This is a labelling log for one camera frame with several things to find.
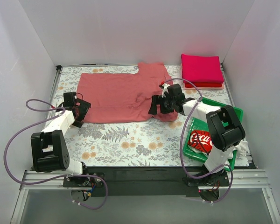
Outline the folded magenta shirt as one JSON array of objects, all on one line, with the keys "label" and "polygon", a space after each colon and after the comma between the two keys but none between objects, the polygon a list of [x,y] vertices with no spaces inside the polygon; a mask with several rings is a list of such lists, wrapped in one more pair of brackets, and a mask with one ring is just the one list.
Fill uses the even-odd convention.
[{"label": "folded magenta shirt", "polygon": [[191,56],[181,54],[182,78],[192,83],[224,82],[218,56]]}]

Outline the salmon pink t shirt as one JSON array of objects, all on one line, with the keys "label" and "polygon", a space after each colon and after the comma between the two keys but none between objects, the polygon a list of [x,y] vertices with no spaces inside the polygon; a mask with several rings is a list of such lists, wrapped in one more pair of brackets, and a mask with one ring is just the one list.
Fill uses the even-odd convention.
[{"label": "salmon pink t shirt", "polygon": [[77,92],[91,104],[85,123],[142,122],[150,118],[173,122],[176,112],[149,114],[152,96],[160,95],[160,83],[171,76],[163,63],[139,63],[138,72],[131,73],[82,73]]}]

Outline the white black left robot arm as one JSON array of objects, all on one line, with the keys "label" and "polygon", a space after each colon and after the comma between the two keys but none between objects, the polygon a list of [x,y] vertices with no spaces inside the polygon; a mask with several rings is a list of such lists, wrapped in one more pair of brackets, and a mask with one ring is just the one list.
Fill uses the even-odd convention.
[{"label": "white black left robot arm", "polygon": [[84,171],[85,165],[70,157],[65,134],[72,127],[81,128],[91,104],[76,92],[63,94],[61,109],[56,110],[57,118],[46,128],[31,135],[33,168],[36,172],[74,175],[78,186],[84,187],[90,175]]}]

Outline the red white coca cola shirt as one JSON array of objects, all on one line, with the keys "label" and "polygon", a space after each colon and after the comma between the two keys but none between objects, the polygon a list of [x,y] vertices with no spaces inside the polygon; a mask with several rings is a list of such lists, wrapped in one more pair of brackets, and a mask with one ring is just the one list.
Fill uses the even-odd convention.
[{"label": "red white coca cola shirt", "polygon": [[[204,130],[193,130],[188,141],[183,149],[183,155],[197,161],[206,161],[211,153],[213,144],[210,133]],[[240,155],[245,156],[248,152],[248,142],[241,140],[238,145],[232,147],[228,160],[235,158],[234,152],[237,151]]]}]

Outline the folded red shirt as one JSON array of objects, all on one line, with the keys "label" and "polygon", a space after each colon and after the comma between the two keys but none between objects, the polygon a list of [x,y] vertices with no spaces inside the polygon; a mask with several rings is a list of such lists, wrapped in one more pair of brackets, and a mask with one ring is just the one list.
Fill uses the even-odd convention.
[{"label": "folded red shirt", "polygon": [[[194,83],[197,88],[221,88],[224,84],[220,83]],[[194,88],[190,83],[184,83],[185,88]]]}]

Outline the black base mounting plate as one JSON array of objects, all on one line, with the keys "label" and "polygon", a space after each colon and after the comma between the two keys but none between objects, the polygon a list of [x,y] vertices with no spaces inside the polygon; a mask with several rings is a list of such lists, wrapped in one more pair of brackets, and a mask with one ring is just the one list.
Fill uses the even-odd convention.
[{"label": "black base mounting plate", "polygon": [[203,181],[188,178],[182,167],[86,167],[84,173],[104,179],[109,196],[199,197],[199,187],[230,184],[227,172]]}]

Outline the green plastic bin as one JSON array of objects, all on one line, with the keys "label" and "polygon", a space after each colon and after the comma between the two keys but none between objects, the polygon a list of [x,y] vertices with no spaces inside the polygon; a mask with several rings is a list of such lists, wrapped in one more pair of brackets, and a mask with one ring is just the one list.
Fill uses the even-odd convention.
[{"label": "green plastic bin", "polygon": [[[218,107],[223,107],[225,106],[225,104],[208,99],[208,98],[203,98],[202,102],[204,104],[207,105],[211,105],[211,106],[218,106]],[[240,122],[242,122],[242,118],[243,118],[243,110],[237,107],[234,107],[235,113],[238,117],[238,119],[240,120]],[[185,140],[184,146],[183,146],[183,154],[190,158],[193,159],[195,161],[199,161],[202,164],[206,162],[206,160],[208,159],[208,154],[204,154],[203,152],[203,148],[202,151],[197,150],[195,147],[199,147],[202,144],[204,145],[204,149],[206,151],[208,151],[208,153],[210,153],[210,148],[211,148],[211,141],[210,141],[210,135],[209,135],[209,129],[208,129],[208,125],[207,123],[197,119],[197,118],[192,118],[191,124],[189,126],[189,131],[188,131],[188,135],[187,138]],[[237,156],[237,152],[233,151],[233,158],[228,159],[227,161],[229,162],[230,167],[232,168],[232,170],[235,167],[235,161],[236,161],[236,156]]]}]

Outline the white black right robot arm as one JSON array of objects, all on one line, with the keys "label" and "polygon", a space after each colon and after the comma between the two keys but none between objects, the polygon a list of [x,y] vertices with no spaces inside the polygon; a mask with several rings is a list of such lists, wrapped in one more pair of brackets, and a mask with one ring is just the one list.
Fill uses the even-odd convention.
[{"label": "white black right robot arm", "polygon": [[207,124],[212,149],[203,164],[204,172],[202,175],[191,175],[189,172],[185,174],[191,179],[202,179],[206,185],[215,184],[219,179],[218,173],[227,166],[226,162],[233,148],[245,138],[244,128],[234,108],[230,105],[218,107],[205,104],[202,102],[203,97],[198,100],[187,98],[179,84],[162,82],[160,88],[162,93],[152,96],[149,114],[156,115],[157,107],[160,107],[162,114],[177,112],[187,119],[194,117]]}]

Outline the aluminium frame rail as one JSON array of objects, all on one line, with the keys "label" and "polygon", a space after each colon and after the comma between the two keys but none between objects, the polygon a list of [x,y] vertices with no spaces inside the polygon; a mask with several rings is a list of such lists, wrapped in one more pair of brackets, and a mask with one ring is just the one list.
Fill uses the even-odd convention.
[{"label": "aluminium frame rail", "polygon": [[[23,184],[20,187],[19,201],[16,203],[11,223],[18,224],[23,214],[24,205],[29,189],[57,189],[61,188],[64,177],[57,177],[52,173],[37,173],[26,171]],[[280,214],[276,206],[270,181],[263,169],[235,169],[233,170],[232,189],[262,189],[269,214],[274,224],[280,224]]]}]

